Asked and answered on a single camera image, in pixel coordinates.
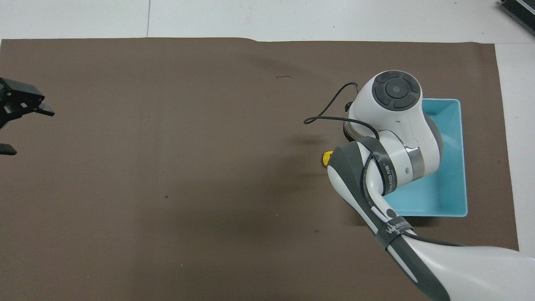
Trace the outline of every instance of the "white table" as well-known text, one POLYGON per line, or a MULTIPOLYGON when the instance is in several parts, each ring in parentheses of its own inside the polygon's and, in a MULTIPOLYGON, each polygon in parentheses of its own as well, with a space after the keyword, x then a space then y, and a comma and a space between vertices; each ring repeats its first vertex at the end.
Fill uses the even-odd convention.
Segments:
POLYGON ((495 43, 520 251, 535 257, 535 37, 498 1, 2 1, 0 39, 247 37, 495 43))

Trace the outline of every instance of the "blue plastic bin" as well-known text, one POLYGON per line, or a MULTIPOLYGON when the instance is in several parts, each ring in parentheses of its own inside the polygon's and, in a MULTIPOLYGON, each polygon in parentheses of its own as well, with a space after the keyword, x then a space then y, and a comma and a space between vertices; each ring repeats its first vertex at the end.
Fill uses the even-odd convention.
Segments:
POLYGON ((461 104, 457 99, 424 99, 422 106, 442 135, 442 162, 435 173, 398 188, 385 199, 403 216, 466 216, 461 104))

